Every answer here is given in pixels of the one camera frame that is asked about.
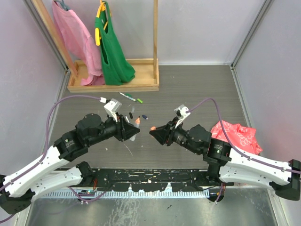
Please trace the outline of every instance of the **wooden base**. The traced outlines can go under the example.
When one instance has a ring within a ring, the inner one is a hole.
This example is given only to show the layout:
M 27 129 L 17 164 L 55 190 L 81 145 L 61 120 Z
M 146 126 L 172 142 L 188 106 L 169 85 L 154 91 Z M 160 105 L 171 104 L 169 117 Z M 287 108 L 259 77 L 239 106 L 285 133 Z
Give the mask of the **wooden base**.
M 158 59 L 155 73 L 153 59 L 128 59 L 127 61 L 136 70 L 135 78 L 120 86 L 81 86 L 80 81 L 88 77 L 88 71 L 81 60 L 75 61 L 78 78 L 71 74 L 67 88 L 71 93 L 159 91 Z

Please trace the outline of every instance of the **green garment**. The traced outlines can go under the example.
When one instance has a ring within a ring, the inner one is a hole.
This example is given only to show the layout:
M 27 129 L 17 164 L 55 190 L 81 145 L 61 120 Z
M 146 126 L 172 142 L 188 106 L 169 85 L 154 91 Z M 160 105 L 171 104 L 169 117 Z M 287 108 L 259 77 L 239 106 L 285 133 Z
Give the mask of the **green garment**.
M 114 33 L 109 4 L 105 2 L 106 11 L 100 13 L 95 19 L 95 28 L 99 29 L 100 51 L 102 58 L 103 75 L 106 85 L 122 85 L 135 77 L 135 69 L 126 61 L 121 46 Z

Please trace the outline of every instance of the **gray wall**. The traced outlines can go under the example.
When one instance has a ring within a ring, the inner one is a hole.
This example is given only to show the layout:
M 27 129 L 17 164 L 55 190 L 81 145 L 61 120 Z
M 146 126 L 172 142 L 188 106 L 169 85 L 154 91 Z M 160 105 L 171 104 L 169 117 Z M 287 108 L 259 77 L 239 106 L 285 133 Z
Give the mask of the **gray wall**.
M 23 1 L 1 3 L 0 31 L 0 174 L 6 175 L 41 153 L 63 68 Z M 6 217 L 0 208 L 0 220 Z
M 237 66 L 263 154 L 301 160 L 301 1 L 276 0 Z M 301 201 L 282 200 L 290 226 L 299 226 Z
M 51 13 L 51 1 L 43 0 Z M 153 0 L 109 0 L 126 58 L 153 56 Z M 158 0 L 160 64 L 233 62 L 264 0 Z M 94 36 L 98 0 L 65 0 Z

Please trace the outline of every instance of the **yellow hanger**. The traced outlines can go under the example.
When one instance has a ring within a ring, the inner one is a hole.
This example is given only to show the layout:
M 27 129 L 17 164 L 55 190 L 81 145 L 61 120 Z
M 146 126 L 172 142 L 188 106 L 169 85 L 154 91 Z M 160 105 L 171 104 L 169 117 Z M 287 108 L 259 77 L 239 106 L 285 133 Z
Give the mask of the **yellow hanger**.
M 102 0 L 99 0 L 99 1 L 100 1 L 100 6 L 98 7 L 98 11 L 96 14 L 97 18 L 99 18 L 101 12 L 105 11 L 105 3 L 102 2 Z M 107 26 L 108 26 L 108 21 L 105 23 L 103 29 L 105 30 L 107 28 Z M 99 29 L 95 28 L 95 43 L 97 46 L 100 46 L 100 39 L 102 39 L 102 38 L 100 36 Z

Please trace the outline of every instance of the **wood grain surface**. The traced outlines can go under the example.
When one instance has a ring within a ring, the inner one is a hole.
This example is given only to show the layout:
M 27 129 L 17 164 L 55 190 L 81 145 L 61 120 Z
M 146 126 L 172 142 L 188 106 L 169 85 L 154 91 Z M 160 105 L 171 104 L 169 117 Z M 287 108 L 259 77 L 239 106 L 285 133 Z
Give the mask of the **wood grain surface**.
M 131 93 L 134 98 L 143 100 L 143 104 L 135 103 L 119 93 L 89 94 L 119 100 L 122 103 L 119 113 L 128 117 L 134 106 L 132 123 L 142 114 L 149 119 L 141 118 L 141 132 L 134 142 L 119 142 L 115 138 L 105 140 L 90 147 L 87 154 L 77 158 L 69 166 L 87 161 L 91 167 L 99 168 L 207 168 L 202 156 L 196 156 L 177 144 L 161 146 L 149 135 L 150 127 L 165 125 L 175 117 L 175 108 L 182 104 L 192 108 L 205 97 L 216 99 L 223 120 L 246 125 L 229 66 L 160 66 L 159 72 L 159 92 Z M 66 90 L 64 96 L 69 95 L 71 93 Z M 74 129 L 77 122 L 88 113 L 97 113 L 102 119 L 106 119 L 103 104 L 93 99 L 74 98 L 63 102 L 51 141 Z M 192 112 L 183 128 L 190 129 L 200 124 L 210 130 L 217 122 L 215 106 L 212 102 L 207 102 Z

